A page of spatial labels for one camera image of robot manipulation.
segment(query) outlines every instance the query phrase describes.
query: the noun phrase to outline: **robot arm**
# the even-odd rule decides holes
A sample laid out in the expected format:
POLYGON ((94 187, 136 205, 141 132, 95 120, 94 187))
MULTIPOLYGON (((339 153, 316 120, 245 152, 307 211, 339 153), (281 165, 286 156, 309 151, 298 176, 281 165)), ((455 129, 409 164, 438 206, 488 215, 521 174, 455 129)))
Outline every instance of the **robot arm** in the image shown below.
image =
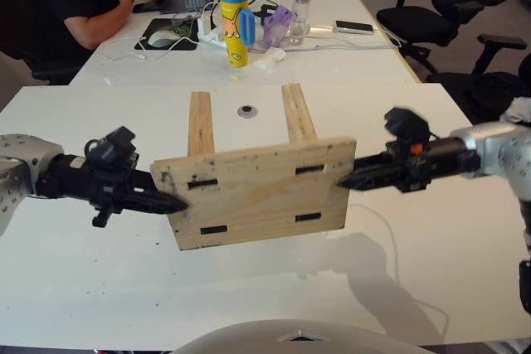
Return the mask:
MULTIPOLYGON (((460 174, 468 178, 501 176, 520 201, 524 241, 531 255, 531 129, 492 122, 457 129, 436 138, 426 121, 408 109, 392 109, 386 129, 397 137, 387 151, 356 159, 341 187, 366 191, 394 186, 401 192, 425 190, 431 180, 460 174)), ((522 261, 520 297, 531 313, 531 262, 522 261)))
POLYGON ((188 204, 158 192, 148 172, 135 170, 139 155, 134 134, 121 127, 90 140, 85 156, 65 155, 63 148, 23 134, 0 136, 0 235, 26 196, 72 197, 97 211, 93 226, 105 227, 123 209, 168 214, 188 204))

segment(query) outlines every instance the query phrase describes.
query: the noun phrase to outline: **white table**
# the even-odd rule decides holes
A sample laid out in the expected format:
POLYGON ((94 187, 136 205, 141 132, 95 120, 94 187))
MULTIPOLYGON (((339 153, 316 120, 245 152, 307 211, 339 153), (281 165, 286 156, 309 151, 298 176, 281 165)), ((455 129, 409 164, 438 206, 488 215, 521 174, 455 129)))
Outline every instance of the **white table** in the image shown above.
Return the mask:
MULTIPOLYGON (((293 0, 274 0, 291 8, 293 0)), ((125 37, 141 36, 153 18, 170 18, 157 12, 134 14, 125 27, 109 42, 125 37)), ((376 22, 360 0, 311 0, 310 22, 313 26, 331 27, 336 19, 364 23, 376 22)), ((349 40, 364 45, 386 45, 386 38, 377 32, 373 36, 346 35, 349 40)), ((326 45, 330 41, 308 40, 326 45)), ((171 51, 158 61, 142 61, 134 57, 122 61, 107 61, 101 56, 122 56, 132 51, 134 41, 119 41, 100 46, 87 61, 72 85, 283 85, 286 82, 316 85, 351 85, 368 83, 412 83, 416 76, 405 61, 392 49, 379 50, 320 50, 288 53, 287 58, 273 70, 258 70, 252 64, 259 55, 251 54, 250 64, 242 69, 228 65, 227 51, 209 44, 200 44, 195 51, 171 51)), ((156 55, 161 51, 151 51, 156 55)))
MULTIPOLYGON (((137 134, 139 168, 148 170, 186 155, 197 89, 28 87, 0 114, 0 133, 81 154, 87 140, 123 124, 137 134)), ((394 105, 429 117, 441 136, 467 125, 438 85, 303 89, 317 134, 355 137, 358 156, 383 149, 383 114, 394 105)), ((212 93, 217 151, 288 141, 279 86, 201 90, 212 93), (239 118, 242 104, 258 115, 239 118)), ((524 225, 497 177, 451 177, 410 195, 352 192, 344 230, 185 252, 165 216, 125 211, 101 230, 90 225, 94 214, 70 199, 20 205, 0 239, 0 344, 169 350, 267 318, 342 322, 413 343, 529 334, 518 293, 524 225), (449 317, 446 335, 435 308, 449 317)))

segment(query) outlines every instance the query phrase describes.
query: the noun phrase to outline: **black t-shirt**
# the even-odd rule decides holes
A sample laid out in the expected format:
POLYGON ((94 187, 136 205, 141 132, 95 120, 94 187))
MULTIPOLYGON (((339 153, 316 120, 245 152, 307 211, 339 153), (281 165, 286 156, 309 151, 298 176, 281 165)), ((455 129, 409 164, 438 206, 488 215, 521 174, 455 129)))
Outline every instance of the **black t-shirt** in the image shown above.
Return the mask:
POLYGON ((119 0, 36 0, 37 29, 43 57, 48 60, 86 61, 86 50, 70 34, 64 21, 70 17, 95 17, 119 5, 119 0))

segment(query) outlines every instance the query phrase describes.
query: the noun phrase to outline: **glass bottle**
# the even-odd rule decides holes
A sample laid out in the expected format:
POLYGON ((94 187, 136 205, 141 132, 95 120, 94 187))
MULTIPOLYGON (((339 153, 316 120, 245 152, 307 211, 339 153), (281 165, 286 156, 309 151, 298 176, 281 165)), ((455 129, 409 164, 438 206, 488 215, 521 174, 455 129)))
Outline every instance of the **glass bottle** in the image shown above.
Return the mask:
POLYGON ((310 0, 293 0, 291 12, 291 38, 294 45, 300 45, 309 31, 309 1, 310 0))

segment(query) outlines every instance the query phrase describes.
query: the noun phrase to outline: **power strip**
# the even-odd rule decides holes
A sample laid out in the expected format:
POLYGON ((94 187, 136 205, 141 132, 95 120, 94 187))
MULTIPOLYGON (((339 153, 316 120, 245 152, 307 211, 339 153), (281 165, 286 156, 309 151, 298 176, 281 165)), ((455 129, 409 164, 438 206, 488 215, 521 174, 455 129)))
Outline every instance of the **power strip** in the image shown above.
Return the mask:
POLYGON ((204 16, 204 14, 205 13, 203 13, 202 18, 198 18, 197 20, 197 38, 199 41, 204 41, 226 49, 227 44, 225 43, 225 32, 223 31, 223 27, 219 26, 211 29, 210 17, 204 16))

